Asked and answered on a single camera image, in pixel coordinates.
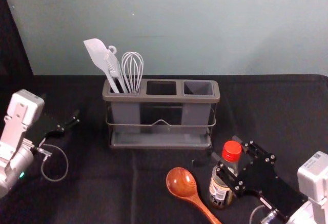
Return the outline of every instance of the black table surface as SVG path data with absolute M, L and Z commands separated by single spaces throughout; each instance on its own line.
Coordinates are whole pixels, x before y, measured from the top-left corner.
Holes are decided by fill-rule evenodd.
M 219 83 L 221 100 L 212 134 L 217 152 L 233 135 L 253 140 L 277 156 L 277 174 L 295 189 L 298 168 L 316 151 L 328 152 L 324 76 L 179 78 Z M 35 76 L 24 83 L 11 83 L 0 78 L 3 116 L 12 93 L 21 88 L 36 95 L 46 93 L 44 111 L 58 119 L 68 119 L 74 110 L 81 110 L 78 127 L 64 138 L 47 141 L 66 152 L 67 177 L 58 183 L 45 180 L 40 174 L 42 157 L 37 155 L 26 176 L 0 200 L 0 223 L 208 223 L 190 203 L 170 195 L 165 184 L 171 168 L 185 167 L 194 175 L 200 198 L 209 206 L 213 165 L 191 164 L 192 159 L 206 158 L 206 152 L 109 149 L 101 96 L 104 80 L 103 76 Z M 65 170 L 65 161 L 51 151 L 54 155 L 46 163 L 46 172 L 59 176 Z M 225 210 L 209 208 L 223 224 L 248 223 L 251 211 L 259 204 L 257 198 L 247 196 L 235 199 Z

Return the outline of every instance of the red bottle cap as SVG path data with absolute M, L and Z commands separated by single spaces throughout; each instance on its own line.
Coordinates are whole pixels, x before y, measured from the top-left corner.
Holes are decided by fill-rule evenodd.
M 238 161 L 241 155 L 241 145 L 233 140 L 225 142 L 222 151 L 222 157 L 229 162 Z

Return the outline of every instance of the bottle label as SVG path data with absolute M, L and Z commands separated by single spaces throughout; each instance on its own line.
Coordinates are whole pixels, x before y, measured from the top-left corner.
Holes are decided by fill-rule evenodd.
M 210 193 L 214 198 L 223 201 L 229 191 L 229 187 L 222 187 L 216 183 L 213 178 L 211 179 Z

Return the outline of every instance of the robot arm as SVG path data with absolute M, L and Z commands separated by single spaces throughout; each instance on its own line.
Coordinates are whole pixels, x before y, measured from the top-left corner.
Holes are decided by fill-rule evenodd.
M 36 152 L 44 154 L 44 160 L 51 156 L 40 147 L 45 138 L 63 136 L 66 130 L 79 123 L 78 110 L 63 125 L 45 114 L 41 115 L 44 104 L 42 98 L 26 90 L 11 97 L 0 138 L 0 198 L 10 191 L 33 162 Z
M 20 90 L 11 97 L 0 138 L 0 197 L 5 196 L 19 175 L 33 162 L 33 143 L 24 139 L 26 131 L 39 119 L 44 100 Z
M 275 155 L 253 143 L 243 143 L 251 162 L 235 176 L 221 160 L 217 175 L 237 197 L 254 195 L 270 210 L 261 224 L 279 218 L 287 224 L 328 224 L 328 155 L 317 152 L 298 170 L 299 191 L 281 180 L 274 171 Z

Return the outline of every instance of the cable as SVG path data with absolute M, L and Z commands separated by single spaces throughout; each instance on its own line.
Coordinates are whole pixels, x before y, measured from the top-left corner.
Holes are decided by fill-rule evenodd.
M 250 224 L 252 224 L 252 220 L 253 220 L 253 217 L 254 217 L 254 214 L 256 211 L 258 211 L 259 209 L 265 207 L 264 205 L 260 205 L 260 206 L 257 206 L 251 213 L 251 216 L 250 216 Z
M 47 158 L 48 158 L 48 157 L 46 156 L 45 159 L 43 160 L 42 164 L 41 164 L 41 174 L 43 175 L 43 177 L 44 177 L 45 179 L 47 179 L 48 181 L 51 181 L 51 182 L 58 182 L 58 181 L 63 180 L 63 179 L 66 177 L 67 173 L 68 173 L 68 159 L 67 159 L 67 156 L 66 156 L 65 152 L 64 152 L 61 148 L 59 148 L 59 147 L 57 147 L 57 146 L 54 146 L 54 145 L 43 144 L 43 146 L 54 147 L 54 148 L 57 148 L 58 150 L 60 150 L 60 151 L 62 152 L 62 154 L 64 155 L 64 158 L 65 158 L 65 161 L 66 161 L 66 171 L 65 171 L 65 174 L 64 174 L 61 178 L 59 178 L 59 179 L 51 179 L 51 178 L 49 178 L 49 177 L 44 173 L 44 170 L 43 170 L 44 164 L 45 164 L 45 162 L 46 162 L 46 160 L 47 160 Z

